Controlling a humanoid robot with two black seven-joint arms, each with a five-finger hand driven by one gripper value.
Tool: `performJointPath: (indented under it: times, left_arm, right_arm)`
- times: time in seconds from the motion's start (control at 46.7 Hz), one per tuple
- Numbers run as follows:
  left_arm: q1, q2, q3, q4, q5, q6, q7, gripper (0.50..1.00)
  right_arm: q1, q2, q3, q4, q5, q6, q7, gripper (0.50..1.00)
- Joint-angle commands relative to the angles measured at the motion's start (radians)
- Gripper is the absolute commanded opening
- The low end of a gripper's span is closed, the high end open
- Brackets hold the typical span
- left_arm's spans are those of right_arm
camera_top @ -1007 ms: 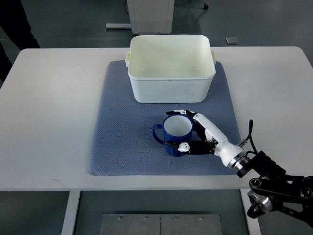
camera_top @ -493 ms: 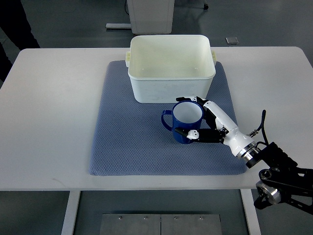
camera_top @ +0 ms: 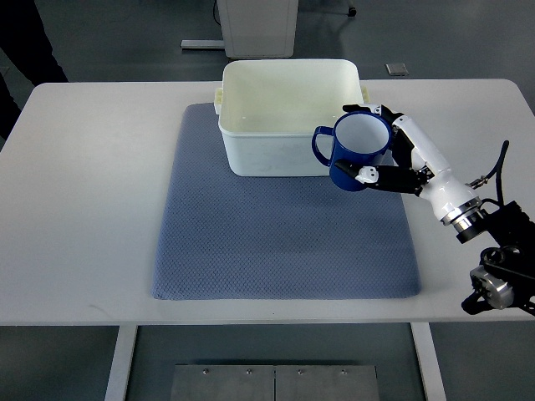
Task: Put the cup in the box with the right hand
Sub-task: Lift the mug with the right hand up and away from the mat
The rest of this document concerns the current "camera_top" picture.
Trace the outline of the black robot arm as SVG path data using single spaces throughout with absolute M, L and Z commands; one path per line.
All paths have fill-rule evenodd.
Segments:
M 461 308 L 470 315 L 492 309 L 518 308 L 534 314 L 534 222 L 516 201 L 506 203 L 502 191 L 502 168 L 509 142 L 502 144 L 492 170 L 468 184 L 472 189 L 496 181 L 497 198 L 485 198 L 483 203 L 497 206 L 492 213 L 480 211 L 471 217 L 471 226 L 457 235 L 465 243 L 487 232 L 497 243 L 481 251 L 479 265 L 470 272 L 473 293 Z

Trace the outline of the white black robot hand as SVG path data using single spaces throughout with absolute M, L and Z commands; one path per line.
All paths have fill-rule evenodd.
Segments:
M 337 169 L 368 188 L 414 194 L 429 201 L 436 219 L 459 233 L 482 221 L 477 193 L 453 175 L 445 157 L 411 117 L 377 104 L 346 104 L 343 111 L 380 117 L 392 129 L 389 150 L 395 163 L 359 165 L 341 160 L 334 163 Z

